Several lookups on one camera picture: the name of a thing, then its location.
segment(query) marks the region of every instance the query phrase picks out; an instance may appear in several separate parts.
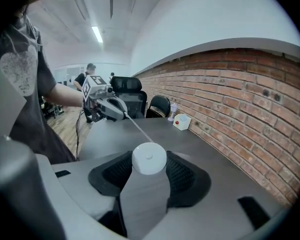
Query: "chair backrest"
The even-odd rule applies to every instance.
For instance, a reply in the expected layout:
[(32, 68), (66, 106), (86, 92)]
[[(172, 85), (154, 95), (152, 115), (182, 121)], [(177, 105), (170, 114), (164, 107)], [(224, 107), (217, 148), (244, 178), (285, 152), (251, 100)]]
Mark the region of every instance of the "chair backrest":
[(167, 97), (161, 95), (156, 95), (152, 98), (148, 110), (150, 110), (151, 107), (156, 107), (159, 111), (161, 111), (164, 114), (165, 118), (170, 113), (170, 101)]
[(131, 118), (145, 117), (147, 94), (141, 90), (142, 84), (138, 78), (114, 76), (110, 84), (115, 95), (125, 102)]

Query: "gray t-shirt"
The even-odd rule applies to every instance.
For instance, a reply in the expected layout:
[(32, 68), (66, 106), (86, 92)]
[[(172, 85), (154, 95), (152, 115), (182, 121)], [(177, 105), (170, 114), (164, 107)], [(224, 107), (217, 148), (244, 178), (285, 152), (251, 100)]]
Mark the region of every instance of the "gray t-shirt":
[(0, 68), (26, 99), (10, 137), (28, 145), (34, 153), (45, 155), (51, 164), (73, 162), (73, 154), (48, 126), (39, 104), (39, 96), (52, 90), (56, 81), (43, 54), (40, 32), (27, 16), (16, 17), (2, 32)]

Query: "black cable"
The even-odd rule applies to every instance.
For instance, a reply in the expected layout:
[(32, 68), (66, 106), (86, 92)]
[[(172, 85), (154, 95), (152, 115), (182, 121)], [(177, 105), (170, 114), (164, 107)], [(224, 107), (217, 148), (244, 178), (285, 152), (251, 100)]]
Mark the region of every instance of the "black cable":
[(75, 133), (76, 133), (76, 157), (75, 160), (79, 161), (79, 154), (78, 154), (78, 148), (79, 148), (79, 131), (80, 131), (80, 118), (83, 115), (84, 112), (82, 112), (82, 109), (84, 108), (84, 103), (82, 103), (82, 107), (80, 109), (79, 117), (76, 120), (75, 123)]

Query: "man in black shirt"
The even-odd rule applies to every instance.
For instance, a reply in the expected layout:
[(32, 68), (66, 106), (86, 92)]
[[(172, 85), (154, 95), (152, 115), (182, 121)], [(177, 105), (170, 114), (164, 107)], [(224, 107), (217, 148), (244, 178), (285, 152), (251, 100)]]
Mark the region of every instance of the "man in black shirt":
[[(74, 80), (73, 84), (74, 86), (78, 89), (78, 91), (81, 91), (82, 86), (84, 85), (85, 79), (87, 77), (87, 75), (94, 75), (95, 74), (95, 69), (96, 66), (93, 65), (92, 63), (89, 63), (88, 66), (86, 66), (86, 72), (81, 73), (77, 76), (77, 78)], [(84, 114), (85, 114), (85, 118), (86, 118), (86, 122), (88, 124), (90, 124), (92, 122), (90, 116), (91, 113), (88, 109), (86, 109), (85, 107), (83, 108)]]

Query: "ceiling light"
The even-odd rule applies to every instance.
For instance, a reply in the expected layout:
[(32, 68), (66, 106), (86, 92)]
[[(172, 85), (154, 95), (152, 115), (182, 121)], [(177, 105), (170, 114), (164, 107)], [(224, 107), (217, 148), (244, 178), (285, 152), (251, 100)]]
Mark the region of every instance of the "ceiling light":
[(98, 40), (98, 42), (103, 43), (104, 41), (102, 40), (99, 28), (97, 26), (92, 26), (91, 28), (92, 28), (93, 33), (94, 33), (96, 39)]

